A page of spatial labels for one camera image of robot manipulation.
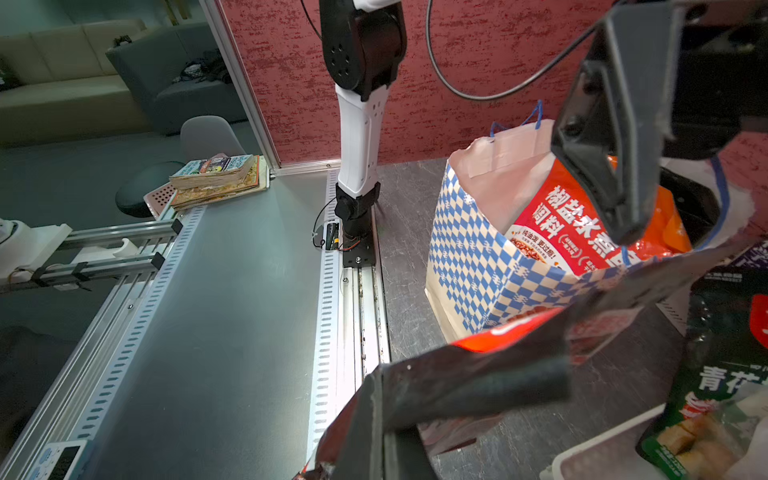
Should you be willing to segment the blue checkered paper bag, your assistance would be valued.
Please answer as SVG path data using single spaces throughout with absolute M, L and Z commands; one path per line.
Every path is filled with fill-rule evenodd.
M 565 306 L 637 266 L 720 245 L 755 212 L 721 170 L 672 160 L 667 171 L 693 199 L 659 188 L 645 233 L 622 247 L 550 151 L 552 129 L 536 107 L 518 127 L 493 124 L 446 163 L 426 295 L 448 341 Z

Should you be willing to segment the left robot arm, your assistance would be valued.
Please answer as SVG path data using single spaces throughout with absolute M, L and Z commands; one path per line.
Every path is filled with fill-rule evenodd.
M 407 36 L 398 1 L 323 1 L 318 34 L 340 109 L 336 212 L 370 230 L 390 86 Z M 551 136 L 609 237 L 639 240 L 662 158 L 714 159 L 743 132 L 767 129 L 763 1 L 619 1 L 582 35 L 589 50 Z

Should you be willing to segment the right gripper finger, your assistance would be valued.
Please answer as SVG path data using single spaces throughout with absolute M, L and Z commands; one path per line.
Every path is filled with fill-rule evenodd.
M 344 439 L 346 479 L 436 479 L 418 429 L 384 427 L 383 374 L 369 374 L 355 395 Z

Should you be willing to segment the dark condiment packet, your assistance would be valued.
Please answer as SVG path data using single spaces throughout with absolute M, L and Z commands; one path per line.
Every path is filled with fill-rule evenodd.
M 655 304 L 754 243 L 731 240 L 639 266 L 567 307 L 381 365 L 376 369 L 383 374 L 384 427 L 415 426 L 430 460 L 473 443 L 491 421 L 510 410 L 564 400 L 570 395 L 571 330 L 605 312 Z M 297 478 L 346 479 L 344 439 L 356 393 L 325 430 Z

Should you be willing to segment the orange condiment packet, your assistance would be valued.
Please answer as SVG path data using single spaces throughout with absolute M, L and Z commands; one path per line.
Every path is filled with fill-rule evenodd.
M 575 276 L 692 250 L 674 196 L 663 187 L 641 239 L 628 247 L 614 243 L 587 193 L 558 161 L 506 237 L 526 256 Z

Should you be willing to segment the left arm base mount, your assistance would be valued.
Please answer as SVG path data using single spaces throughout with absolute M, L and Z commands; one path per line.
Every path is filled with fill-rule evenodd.
M 375 266 L 374 203 L 345 196 L 327 201 L 313 222 L 312 245 L 340 252 L 344 268 Z

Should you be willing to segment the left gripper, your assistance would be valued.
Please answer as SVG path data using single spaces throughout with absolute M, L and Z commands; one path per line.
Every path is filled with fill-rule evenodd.
M 551 150 L 630 245 L 653 215 L 662 151 L 707 160 L 742 132 L 767 132 L 767 3 L 632 3 L 597 22 Z

